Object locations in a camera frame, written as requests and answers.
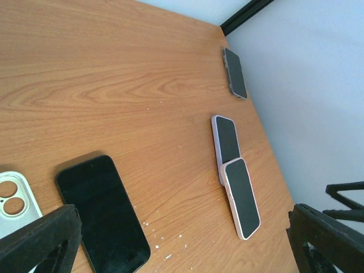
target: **smartphone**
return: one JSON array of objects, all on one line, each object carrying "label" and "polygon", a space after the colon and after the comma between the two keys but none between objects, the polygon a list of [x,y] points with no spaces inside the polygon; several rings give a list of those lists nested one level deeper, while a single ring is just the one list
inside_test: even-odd
[{"label": "smartphone", "polygon": [[236,158],[223,164],[220,172],[238,236],[248,240],[260,227],[260,216],[246,163]]},{"label": "smartphone", "polygon": [[214,115],[211,119],[211,123],[220,183],[224,186],[220,167],[226,162],[235,158],[240,158],[238,135],[235,123],[230,118]]},{"label": "smartphone", "polygon": [[227,82],[230,92],[244,100],[247,99],[246,87],[241,71],[239,56],[228,48],[222,50],[222,58],[224,60]]},{"label": "smartphone", "polygon": [[118,171],[102,155],[61,171],[56,184],[82,222],[82,244],[96,273],[132,273],[151,250]]}]

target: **black phone screen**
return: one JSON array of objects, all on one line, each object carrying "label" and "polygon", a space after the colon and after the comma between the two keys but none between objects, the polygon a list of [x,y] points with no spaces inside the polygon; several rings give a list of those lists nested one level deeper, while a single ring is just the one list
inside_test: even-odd
[{"label": "black phone screen", "polygon": [[222,163],[239,158],[240,150],[234,122],[231,119],[217,116],[216,125]]},{"label": "black phone screen", "polygon": [[64,202],[78,210],[96,273],[132,273],[147,262],[150,247],[109,156],[63,170],[56,183]]},{"label": "black phone screen", "polygon": [[248,238],[259,227],[260,219],[246,164],[243,159],[238,159],[228,164],[225,172],[237,207],[243,235]]},{"label": "black phone screen", "polygon": [[225,48],[225,56],[231,91],[238,97],[247,98],[239,56],[227,48]]}]

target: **tabletop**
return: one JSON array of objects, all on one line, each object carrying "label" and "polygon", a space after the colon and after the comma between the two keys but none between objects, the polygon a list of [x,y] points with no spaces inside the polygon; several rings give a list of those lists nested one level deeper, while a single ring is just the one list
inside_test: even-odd
[{"label": "tabletop", "polygon": [[[2,1],[0,26],[0,171],[25,175],[43,214],[62,205],[64,162],[107,154],[151,246],[140,273],[297,272],[293,202],[251,99],[228,91],[218,26],[114,0]],[[235,121],[251,176],[248,241],[218,181],[215,114]],[[91,272],[81,248],[72,272]]]}]

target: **wood grain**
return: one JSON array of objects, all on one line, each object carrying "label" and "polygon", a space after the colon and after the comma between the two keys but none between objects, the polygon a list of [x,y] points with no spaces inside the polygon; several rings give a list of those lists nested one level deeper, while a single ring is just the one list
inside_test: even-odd
[{"label": "wood grain", "polygon": [[[140,273],[297,272],[293,203],[251,100],[228,92],[219,27],[95,0],[2,1],[0,24],[1,171],[25,175],[43,214],[61,205],[63,162],[105,153],[148,223]],[[235,120],[251,175],[262,225],[248,241],[218,181],[214,114]],[[73,272],[91,272],[82,249]]]}]

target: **phone screen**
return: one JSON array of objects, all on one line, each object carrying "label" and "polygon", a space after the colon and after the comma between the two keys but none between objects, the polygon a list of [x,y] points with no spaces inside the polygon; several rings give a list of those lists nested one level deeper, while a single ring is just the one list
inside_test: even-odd
[{"label": "phone screen", "polygon": [[234,122],[231,119],[217,116],[216,125],[222,163],[239,158],[240,150]]},{"label": "phone screen", "polygon": [[150,247],[109,156],[63,170],[56,183],[64,202],[78,210],[82,243],[96,273],[132,273],[147,262]]},{"label": "phone screen", "polygon": [[231,91],[238,97],[247,98],[239,56],[227,48],[224,50],[226,56],[225,65],[227,65],[229,73]]},{"label": "phone screen", "polygon": [[259,227],[260,219],[246,164],[243,159],[238,159],[228,164],[225,172],[237,207],[243,236],[248,238]]}]

